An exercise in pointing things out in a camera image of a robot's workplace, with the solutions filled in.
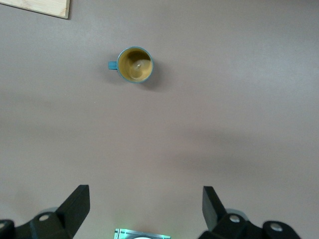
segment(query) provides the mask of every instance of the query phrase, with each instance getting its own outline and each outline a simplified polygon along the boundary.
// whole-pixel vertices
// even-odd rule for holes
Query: gray table
[[[126,47],[145,84],[107,69]],[[317,0],[73,1],[69,20],[0,5],[0,218],[89,184],[76,238],[195,239],[203,185],[258,226],[318,237]]]

